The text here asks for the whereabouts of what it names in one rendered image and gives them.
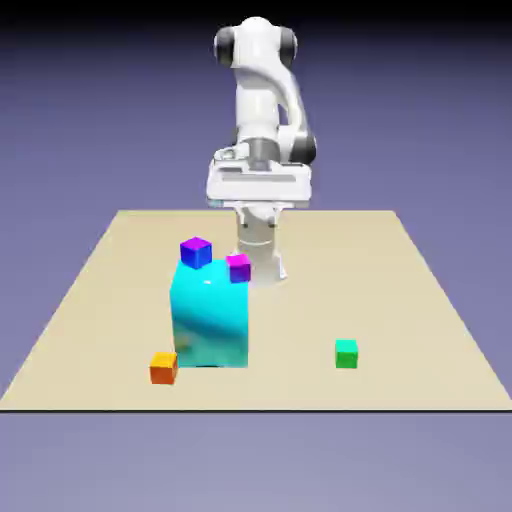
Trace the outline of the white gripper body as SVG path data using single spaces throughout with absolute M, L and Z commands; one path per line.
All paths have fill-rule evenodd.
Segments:
M 212 160 L 206 183 L 208 203 L 215 207 L 275 203 L 307 205 L 312 170 L 303 164 L 271 161 L 269 170 L 250 170 L 246 160 Z

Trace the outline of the small purple cube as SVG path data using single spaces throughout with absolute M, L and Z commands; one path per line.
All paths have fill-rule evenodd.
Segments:
M 231 283 L 251 281 L 251 261 L 246 254 L 229 255 L 226 257 L 226 263 Z

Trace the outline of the small blue cube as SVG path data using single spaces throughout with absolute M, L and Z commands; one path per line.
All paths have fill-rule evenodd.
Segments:
M 212 243 L 200 237 L 193 237 L 180 243 L 181 262 L 193 269 L 200 269 L 213 260 Z

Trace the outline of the small green cube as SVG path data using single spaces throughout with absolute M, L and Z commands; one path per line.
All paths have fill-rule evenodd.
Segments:
M 335 365 L 337 368 L 356 369 L 359 348 L 355 339 L 337 339 L 335 342 Z

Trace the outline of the small orange cube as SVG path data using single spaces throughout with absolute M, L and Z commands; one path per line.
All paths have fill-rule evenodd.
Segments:
M 175 352 L 155 352 L 150 366 L 152 384 L 173 385 L 178 372 L 178 359 Z

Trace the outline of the large cyan box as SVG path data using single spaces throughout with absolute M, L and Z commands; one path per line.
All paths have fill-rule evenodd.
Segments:
M 248 365 L 248 284 L 231 282 L 224 260 L 199 269 L 178 263 L 170 287 L 170 311 L 180 367 Z

